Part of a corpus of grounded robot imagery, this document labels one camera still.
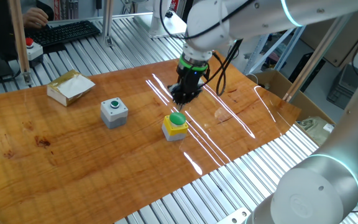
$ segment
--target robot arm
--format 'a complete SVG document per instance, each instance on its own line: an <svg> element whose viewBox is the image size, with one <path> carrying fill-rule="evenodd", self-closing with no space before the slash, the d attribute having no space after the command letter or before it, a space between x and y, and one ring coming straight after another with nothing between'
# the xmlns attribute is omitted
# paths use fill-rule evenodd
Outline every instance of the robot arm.
<svg viewBox="0 0 358 224"><path fill-rule="evenodd" d="M358 11L358 0L205 0L188 15L186 44L178 64L178 83L169 87L178 105L201 92L198 80L212 50L236 39L270 34ZM214 29L199 35L201 31Z"/></svg>
<svg viewBox="0 0 358 224"><path fill-rule="evenodd" d="M358 0L201 1L189 13L187 36L218 26L186 40L178 83L169 88L173 100L182 105L201 92L198 81L216 46L354 11ZM326 142L282 177L276 192L253 211L247 224L333 224L352 211L358 204L358 90L345 112Z"/></svg>

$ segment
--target black keyboard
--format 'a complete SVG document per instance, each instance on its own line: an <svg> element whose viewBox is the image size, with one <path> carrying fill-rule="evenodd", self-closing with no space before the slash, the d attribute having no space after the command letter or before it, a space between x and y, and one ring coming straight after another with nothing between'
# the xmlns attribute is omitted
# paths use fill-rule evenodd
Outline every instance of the black keyboard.
<svg viewBox="0 0 358 224"><path fill-rule="evenodd" d="M90 21L81 21L72 24L62 25L49 29L32 30L26 32L26 37L30 37L35 43L42 47L53 44L65 43L84 37L100 34L100 31Z"/></svg>

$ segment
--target desk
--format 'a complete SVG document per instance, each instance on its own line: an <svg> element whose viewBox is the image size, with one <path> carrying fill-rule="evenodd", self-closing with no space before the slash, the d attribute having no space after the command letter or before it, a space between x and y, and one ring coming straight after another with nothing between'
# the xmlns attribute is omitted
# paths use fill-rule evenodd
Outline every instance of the desk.
<svg viewBox="0 0 358 224"><path fill-rule="evenodd" d="M174 105L165 91L177 63L92 76L96 86L67 108L45 86L0 94L3 223L115 222L274 140L298 116L230 66L227 93L217 98L207 86L183 110L189 135L167 142L161 125ZM114 97L128 122L109 130L100 103Z"/></svg>

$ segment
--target white control box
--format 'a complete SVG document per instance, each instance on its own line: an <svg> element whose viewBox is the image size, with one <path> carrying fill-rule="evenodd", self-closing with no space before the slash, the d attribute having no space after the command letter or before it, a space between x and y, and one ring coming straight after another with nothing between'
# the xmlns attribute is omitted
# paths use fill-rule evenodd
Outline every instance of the white control box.
<svg viewBox="0 0 358 224"><path fill-rule="evenodd" d="M38 58L42 54L44 54L44 50L42 49L41 45L34 42L31 46L27 46L27 58L29 61Z"/></svg>
<svg viewBox="0 0 358 224"><path fill-rule="evenodd" d="M127 123L128 108L120 98L113 98L101 103L100 117L109 129Z"/></svg>

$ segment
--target green push button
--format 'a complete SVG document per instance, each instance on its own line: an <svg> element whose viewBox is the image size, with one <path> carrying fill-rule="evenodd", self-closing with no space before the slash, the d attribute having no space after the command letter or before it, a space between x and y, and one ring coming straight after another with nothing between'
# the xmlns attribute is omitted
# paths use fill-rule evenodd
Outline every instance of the green push button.
<svg viewBox="0 0 358 224"><path fill-rule="evenodd" d="M175 112L169 116L169 120L175 125L183 125L186 122L186 117L182 113Z"/></svg>
<svg viewBox="0 0 358 224"><path fill-rule="evenodd" d="M114 109L117 109L119 107L119 102L118 101L115 101L113 100L111 103L110 103L110 106Z"/></svg>

